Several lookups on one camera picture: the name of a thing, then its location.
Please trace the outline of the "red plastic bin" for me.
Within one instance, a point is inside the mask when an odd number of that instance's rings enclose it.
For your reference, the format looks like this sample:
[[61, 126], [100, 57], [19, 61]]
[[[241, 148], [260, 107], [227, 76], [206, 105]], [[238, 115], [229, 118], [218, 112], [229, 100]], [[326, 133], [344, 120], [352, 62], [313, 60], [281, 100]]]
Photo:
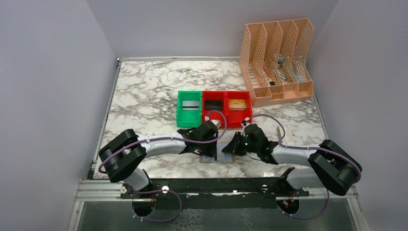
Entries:
[[248, 91], [226, 91], [227, 127], [240, 128], [241, 122], [253, 115]]
[[220, 111], [225, 117], [226, 116], [226, 92], [225, 91], [202, 91], [202, 122], [205, 121], [205, 117], [208, 116], [209, 119], [220, 120], [221, 128], [225, 127], [225, 121], [221, 114], [211, 113], [207, 115], [210, 111]]

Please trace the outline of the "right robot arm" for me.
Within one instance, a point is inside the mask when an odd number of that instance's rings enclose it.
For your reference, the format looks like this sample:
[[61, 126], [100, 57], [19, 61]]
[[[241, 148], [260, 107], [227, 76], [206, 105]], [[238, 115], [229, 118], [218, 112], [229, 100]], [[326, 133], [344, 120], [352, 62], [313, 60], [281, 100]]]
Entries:
[[289, 146], [270, 141], [256, 124], [236, 132], [222, 151], [236, 156], [254, 153], [267, 164], [302, 166], [281, 175], [278, 191], [285, 196], [301, 188], [321, 187], [344, 196], [361, 179], [361, 165], [335, 142], [325, 140], [317, 147]]

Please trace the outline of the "tan leather card holder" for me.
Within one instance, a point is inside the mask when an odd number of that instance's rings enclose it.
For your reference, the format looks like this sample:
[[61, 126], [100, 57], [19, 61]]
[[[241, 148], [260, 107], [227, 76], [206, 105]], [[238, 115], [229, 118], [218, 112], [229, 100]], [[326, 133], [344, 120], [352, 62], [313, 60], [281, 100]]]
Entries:
[[226, 142], [219, 142], [217, 143], [217, 152], [215, 156], [201, 156], [200, 163], [218, 163], [218, 164], [233, 164], [235, 163], [235, 155], [232, 153], [226, 153], [222, 150], [227, 146]]

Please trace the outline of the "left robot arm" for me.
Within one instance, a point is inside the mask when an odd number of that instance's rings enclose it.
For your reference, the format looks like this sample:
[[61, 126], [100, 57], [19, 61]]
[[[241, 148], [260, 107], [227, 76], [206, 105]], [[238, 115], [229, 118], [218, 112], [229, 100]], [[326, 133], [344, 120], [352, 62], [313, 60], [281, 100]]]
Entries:
[[107, 174], [110, 182], [123, 181], [138, 197], [146, 197], [153, 187], [146, 171], [138, 167], [142, 160], [163, 154], [212, 156], [217, 152], [220, 127], [221, 122], [213, 119], [161, 136], [138, 136], [126, 129], [98, 151], [102, 162], [98, 171]]

